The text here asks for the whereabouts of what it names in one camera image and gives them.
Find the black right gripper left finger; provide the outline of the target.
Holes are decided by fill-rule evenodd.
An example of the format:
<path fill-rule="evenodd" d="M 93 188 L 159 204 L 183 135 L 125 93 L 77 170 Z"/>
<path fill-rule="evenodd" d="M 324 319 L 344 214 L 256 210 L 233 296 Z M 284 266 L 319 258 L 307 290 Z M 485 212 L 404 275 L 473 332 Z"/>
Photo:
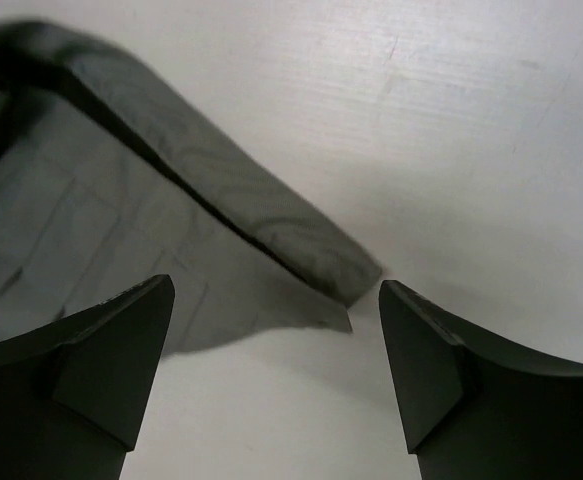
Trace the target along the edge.
<path fill-rule="evenodd" d="M 167 275 L 0 342 L 0 480 L 117 479 L 174 304 Z"/>

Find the grey pleated skirt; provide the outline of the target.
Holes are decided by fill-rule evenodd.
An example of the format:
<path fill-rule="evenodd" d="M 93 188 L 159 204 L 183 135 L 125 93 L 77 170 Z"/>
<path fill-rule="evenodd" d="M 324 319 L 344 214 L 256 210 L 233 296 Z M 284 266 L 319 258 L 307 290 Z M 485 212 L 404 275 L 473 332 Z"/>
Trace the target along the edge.
<path fill-rule="evenodd" d="M 348 333 L 379 263 L 125 50 L 0 22 L 0 341 L 155 275 L 164 351 Z"/>

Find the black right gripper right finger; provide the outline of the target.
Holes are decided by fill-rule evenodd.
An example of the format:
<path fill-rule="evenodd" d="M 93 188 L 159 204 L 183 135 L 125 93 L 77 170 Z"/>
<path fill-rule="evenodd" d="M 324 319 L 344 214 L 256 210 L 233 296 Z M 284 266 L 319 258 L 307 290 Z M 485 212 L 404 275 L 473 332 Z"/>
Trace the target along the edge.
<path fill-rule="evenodd" d="M 583 479 L 583 364 L 386 280 L 379 311 L 406 447 L 425 479 Z"/>

